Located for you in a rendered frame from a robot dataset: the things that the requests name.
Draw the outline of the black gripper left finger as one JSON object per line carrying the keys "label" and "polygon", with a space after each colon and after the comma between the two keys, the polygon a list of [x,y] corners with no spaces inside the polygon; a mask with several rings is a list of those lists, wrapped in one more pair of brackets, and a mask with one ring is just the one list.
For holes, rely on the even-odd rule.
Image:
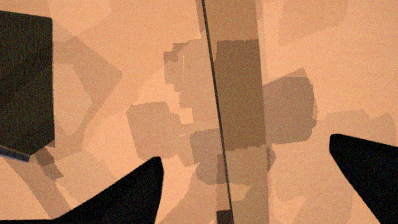
{"label": "black gripper left finger", "polygon": [[164,169],[152,157],[90,200],[53,220],[0,220],[0,224],[155,224]]}

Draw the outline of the long brown wooden rail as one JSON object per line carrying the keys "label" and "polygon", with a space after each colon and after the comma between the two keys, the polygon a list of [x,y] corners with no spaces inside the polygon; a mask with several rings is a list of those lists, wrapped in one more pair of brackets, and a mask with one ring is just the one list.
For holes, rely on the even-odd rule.
{"label": "long brown wooden rail", "polygon": [[232,224],[270,224],[255,0],[201,0]]}

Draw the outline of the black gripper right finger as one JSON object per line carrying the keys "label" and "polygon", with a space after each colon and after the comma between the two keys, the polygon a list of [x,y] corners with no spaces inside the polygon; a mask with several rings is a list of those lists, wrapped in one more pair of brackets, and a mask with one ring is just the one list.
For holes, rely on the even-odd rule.
{"label": "black gripper right finger", "polygon": [[380,224],[398,224],[398,147],[332,134],[329,151]]}

